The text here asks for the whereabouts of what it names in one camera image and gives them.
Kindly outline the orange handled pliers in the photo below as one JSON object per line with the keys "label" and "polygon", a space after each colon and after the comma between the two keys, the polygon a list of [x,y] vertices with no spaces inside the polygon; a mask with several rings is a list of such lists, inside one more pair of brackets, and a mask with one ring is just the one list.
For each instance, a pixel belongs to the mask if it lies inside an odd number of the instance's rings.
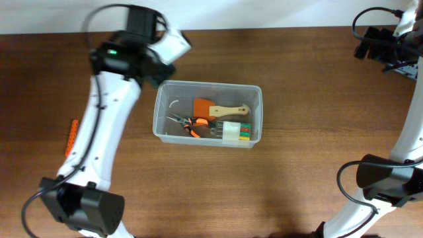
{"label": "orange handled pliers", "polygon": [[207,126],[208,128],[215,128],[215,124],[213,122],[204,118],[185,118],[174,113],[171,113],[170,116],[166,116],[166,118],[180,124],[184,128],[184,130],[194,138],[200,138],[200,135],[198,135],[193,129],[193,127],[195,126]]}

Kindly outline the orange scraper wooden handle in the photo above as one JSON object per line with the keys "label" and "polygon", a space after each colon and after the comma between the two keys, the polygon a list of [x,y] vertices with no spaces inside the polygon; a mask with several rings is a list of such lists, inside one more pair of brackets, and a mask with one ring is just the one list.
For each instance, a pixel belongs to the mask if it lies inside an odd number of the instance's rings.
{"label": "orange scraper wooden handle", "polygon": [[219,117],[229,115],[247,115],[250,112],[248,106],[224,107],[217,106],[214,102],[206,99],[195,98],[193,107],[193,116],[195,118],[204,118],[214,120]]}

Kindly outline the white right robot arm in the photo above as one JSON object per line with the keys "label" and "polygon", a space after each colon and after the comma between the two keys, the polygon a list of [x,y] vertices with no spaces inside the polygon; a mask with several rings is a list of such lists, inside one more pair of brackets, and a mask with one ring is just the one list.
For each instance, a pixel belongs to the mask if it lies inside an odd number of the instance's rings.
{"label": "white right robot arm", "polygon": [[387,159],[367,154],[339,168],[336,183],[348,199],[329,221],[322,222],[312,237],[365,237],[384,215],[407,202],[422,200],[422,2],[412,1],[406,10],[379,8],[399,18],[394,31],[369,27],[358,34],[355,58],[371,58],[416,80],[402,132]]}

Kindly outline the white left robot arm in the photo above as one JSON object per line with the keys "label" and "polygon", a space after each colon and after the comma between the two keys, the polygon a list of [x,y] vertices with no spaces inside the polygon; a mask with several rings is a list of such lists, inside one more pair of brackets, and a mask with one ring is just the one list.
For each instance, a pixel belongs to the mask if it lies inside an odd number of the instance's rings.
{"label": "white left robot arm", "polygon": [[75,143],[37,192],[53,218],[86,237],[129,237],[123,196],[109,191],[117,147],[145,81],[158,87],[191,48],[160,12],[128,5],[126,27],[90,50],[89,100]]}

